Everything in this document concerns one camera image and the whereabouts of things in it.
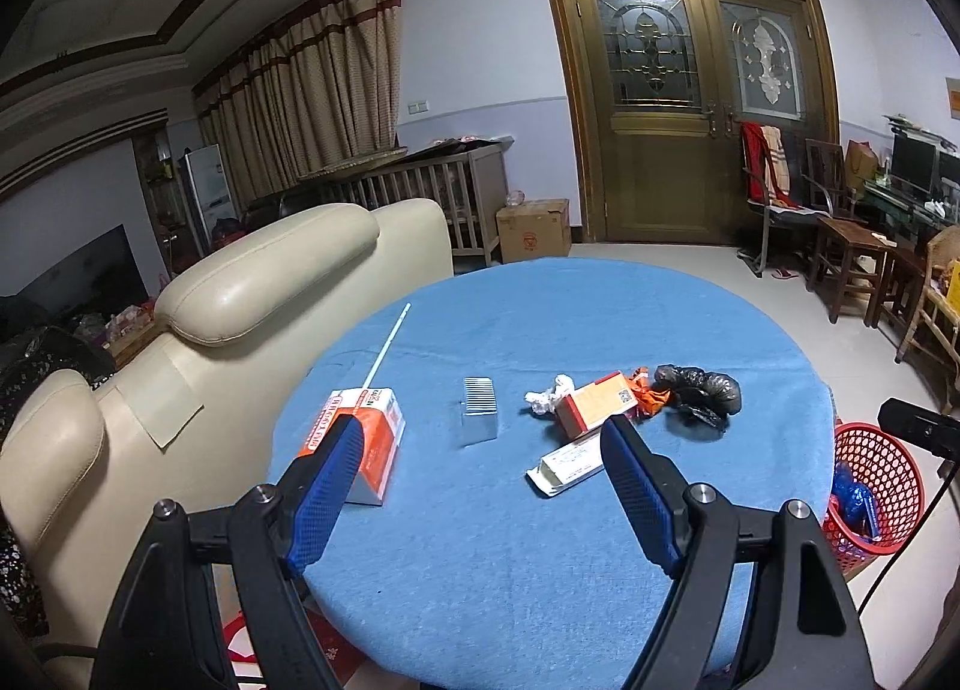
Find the white tissue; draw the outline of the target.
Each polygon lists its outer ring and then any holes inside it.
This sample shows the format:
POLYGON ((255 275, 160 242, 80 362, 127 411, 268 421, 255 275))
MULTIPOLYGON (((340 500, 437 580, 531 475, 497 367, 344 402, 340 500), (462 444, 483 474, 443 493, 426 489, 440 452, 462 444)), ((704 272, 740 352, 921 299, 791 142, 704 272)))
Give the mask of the white tissue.
POLYGON ((562 403, 565 397, 571 396, 576 391, 571 376, 560 373, 555 376, 553 385, 545 391, 528 391, 524 394, 524 401, 527 407, 534 415, 553 414, 556 408, 562 403))

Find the orange packet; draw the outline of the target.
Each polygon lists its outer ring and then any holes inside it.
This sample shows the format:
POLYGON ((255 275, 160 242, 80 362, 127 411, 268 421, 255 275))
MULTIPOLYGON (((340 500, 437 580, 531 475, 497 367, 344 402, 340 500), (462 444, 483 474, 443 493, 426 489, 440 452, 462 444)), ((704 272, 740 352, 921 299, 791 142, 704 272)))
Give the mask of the orange packet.
POLYGON ((636 412, 643 419, 651 419, 669 404, 672 392, 652 386, 651 375, 646 367, 638 368, 628 378, 631 394, 635 397, 636 412))

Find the red plastic trash basket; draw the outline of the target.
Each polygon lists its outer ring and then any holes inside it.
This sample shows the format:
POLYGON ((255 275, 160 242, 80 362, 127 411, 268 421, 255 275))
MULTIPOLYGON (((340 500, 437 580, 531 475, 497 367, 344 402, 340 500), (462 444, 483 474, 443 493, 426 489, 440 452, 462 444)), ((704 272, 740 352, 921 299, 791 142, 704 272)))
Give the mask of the red plastic trash basket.
POLYGON ((869 541, 843 523, 830 493, 822 529, 846 578, 874 560, 895 555, 913 534, 926 506, 923 475, 903 443, 864 422, 835 427, 835 463, 844 461, 853 477, 875 495, 880 537, 869 541))

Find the blue plastic bag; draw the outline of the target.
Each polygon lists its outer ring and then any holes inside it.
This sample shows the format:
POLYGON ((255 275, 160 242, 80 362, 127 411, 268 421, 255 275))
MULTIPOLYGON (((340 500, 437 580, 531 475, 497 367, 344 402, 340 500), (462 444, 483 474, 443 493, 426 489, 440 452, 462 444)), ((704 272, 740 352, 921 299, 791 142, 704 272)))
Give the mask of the blue plastic bag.
POLYGON ((871 518, 867 509, 872 493, 865 485, 856 481, 850 466, 844 461, 835 463, 832 497, 836 500, 839 516, 851 531, 861 536, 872 534, 871 518))

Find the long white medicine box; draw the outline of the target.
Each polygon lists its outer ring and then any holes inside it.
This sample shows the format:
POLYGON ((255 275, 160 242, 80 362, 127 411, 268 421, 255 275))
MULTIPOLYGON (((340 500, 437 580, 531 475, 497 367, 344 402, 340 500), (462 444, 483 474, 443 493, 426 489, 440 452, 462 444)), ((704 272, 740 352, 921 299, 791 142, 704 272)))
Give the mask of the long white medicine box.
POLYGON ((542 456, 526 472, 526 479, 540 495, 553 498, 599 474, 602 469, 601 432, 594 430, 542 456))

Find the dark wooden stool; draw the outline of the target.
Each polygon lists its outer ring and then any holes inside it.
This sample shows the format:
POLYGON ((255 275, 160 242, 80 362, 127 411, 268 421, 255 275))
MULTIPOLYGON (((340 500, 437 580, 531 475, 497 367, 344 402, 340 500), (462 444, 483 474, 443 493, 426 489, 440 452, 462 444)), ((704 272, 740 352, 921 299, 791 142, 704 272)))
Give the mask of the dark wooden stool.
POLYGON ((814 256, 805 280, 809 292, 832 286, 828 321, 834 325, 851 298, 864 298, 864 323, 870 325, 880 297, 887 256, 892 249, 882 235, 854 220, 818 218, 814 256))

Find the beige striped curtain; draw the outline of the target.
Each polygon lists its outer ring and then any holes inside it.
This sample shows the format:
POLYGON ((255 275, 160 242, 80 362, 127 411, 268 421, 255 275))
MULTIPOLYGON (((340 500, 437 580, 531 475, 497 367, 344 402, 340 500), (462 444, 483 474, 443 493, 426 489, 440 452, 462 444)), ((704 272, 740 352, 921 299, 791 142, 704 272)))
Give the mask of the beige striped curtain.
POLYGON ((308 0, 195 85, 240 206, 395 146, 400 13, 402 0, 308 0))

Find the clear plastic clamshell container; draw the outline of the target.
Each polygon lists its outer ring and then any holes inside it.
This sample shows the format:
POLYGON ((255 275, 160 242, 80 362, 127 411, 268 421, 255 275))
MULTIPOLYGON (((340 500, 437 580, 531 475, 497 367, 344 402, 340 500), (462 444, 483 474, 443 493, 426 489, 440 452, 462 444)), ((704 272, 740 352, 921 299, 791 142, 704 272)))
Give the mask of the clear plastic clamshell container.
POLYGON ((460 403, 460 424, 457 443, 460 446, 493 442, 500 431, 500 412, 491 378, 467 376, 464 397, 460 403))

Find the red white gift bag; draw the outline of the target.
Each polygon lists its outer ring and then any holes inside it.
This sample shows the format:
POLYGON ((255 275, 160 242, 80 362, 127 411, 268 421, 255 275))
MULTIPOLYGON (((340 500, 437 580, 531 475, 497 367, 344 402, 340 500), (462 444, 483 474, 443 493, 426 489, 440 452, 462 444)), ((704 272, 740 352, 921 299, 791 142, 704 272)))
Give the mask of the red white gift bag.
POLYGON ((345 688, 368 658, 311 607, 265 615, 238 614, 223 627, 239 688, 345 688))

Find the orange white tissue box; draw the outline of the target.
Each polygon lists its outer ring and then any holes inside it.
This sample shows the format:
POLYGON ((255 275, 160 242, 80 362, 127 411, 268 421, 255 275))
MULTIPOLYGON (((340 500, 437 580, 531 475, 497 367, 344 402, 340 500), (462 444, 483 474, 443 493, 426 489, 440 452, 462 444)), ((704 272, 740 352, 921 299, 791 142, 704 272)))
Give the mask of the orange white tissue box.
POLYGON ((313 454, 340 419, 355 420, 359 425, 361 446, 347 502, 381 506, 405 430, 405 417, 397 396, 389 388, 332 391, 309 428, 298 456, 313 454))

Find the cardboard box by wall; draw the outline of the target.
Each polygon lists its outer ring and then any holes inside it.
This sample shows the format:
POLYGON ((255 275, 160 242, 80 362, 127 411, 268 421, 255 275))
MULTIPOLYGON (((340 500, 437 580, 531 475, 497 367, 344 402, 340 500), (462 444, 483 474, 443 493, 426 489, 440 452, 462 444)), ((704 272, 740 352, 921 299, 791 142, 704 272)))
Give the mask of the cardboard box by wall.
POLYGON ((539 258, 566 258, 571 250, 567 199, 539 199, 496 213, 501 258, 521 263, 539 258))

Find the long white stick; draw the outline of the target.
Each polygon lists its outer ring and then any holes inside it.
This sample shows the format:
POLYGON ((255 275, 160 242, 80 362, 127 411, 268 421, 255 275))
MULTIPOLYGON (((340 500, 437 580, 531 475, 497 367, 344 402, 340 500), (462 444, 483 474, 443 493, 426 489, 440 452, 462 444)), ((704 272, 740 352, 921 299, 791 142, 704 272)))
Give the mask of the long white stick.
POLYGON ((361 383, 361 389, 370 389, 374 378, 376 378, 377 372, 381 368, 382 360, 386 358, 387 352, 389 352, 395 336, 397 336, 398 331, 400 331, 400 328, 402 328, 405 318, 409 316, 410 308, 412 308, 412 303, 407 302, 405 303, 404 308, 402 308, 402 311, 398 314, 395 323, 392 325, 392 328, 389 331, 389 334, 387 334, 386 339, 384 339, 384 342, 382 342, 381 349, 377 351, 376 357, 374 357, 368 373, 366 373, 366 376, 364 376, 363 383, 361 383))

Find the black plastic bag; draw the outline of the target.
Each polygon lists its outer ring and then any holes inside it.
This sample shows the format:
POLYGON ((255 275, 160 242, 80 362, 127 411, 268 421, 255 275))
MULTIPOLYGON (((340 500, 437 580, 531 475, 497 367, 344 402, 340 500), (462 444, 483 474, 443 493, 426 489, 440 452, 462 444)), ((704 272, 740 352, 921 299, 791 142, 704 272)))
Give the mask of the black plastic bag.
POLYGON ((685 425, 704 425, 718 433, 742 410, 742 391, 731 375, 698 367, 659 365, 652 386, 669 394, 667 404, 685 425))

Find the orange cream small box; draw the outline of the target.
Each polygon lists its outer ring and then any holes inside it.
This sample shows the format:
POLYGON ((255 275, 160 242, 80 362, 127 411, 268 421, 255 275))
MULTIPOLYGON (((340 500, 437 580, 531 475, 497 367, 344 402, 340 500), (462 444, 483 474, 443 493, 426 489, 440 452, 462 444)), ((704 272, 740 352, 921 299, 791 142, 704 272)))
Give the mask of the orange cream small box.
POLYGON ((578 440, 599 430, 610 417, 630 414, 636 407, 638 401, 630 381, 617 371, 563 396, 556 404, 555 417, 566 438, 578 440))

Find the blue white small carton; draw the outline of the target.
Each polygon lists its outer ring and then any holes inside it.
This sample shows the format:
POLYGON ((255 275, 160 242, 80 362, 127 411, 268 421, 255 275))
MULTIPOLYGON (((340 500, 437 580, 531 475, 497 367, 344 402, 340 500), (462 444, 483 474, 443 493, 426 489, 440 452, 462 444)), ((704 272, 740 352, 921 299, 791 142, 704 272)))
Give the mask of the blue white small carton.
POLYGON ((854 522, 862 536, 869 541, 877 541, 880 537, 880 520, 875 495, 869 487, 857 484, 851 495, 853 504, 854 522))

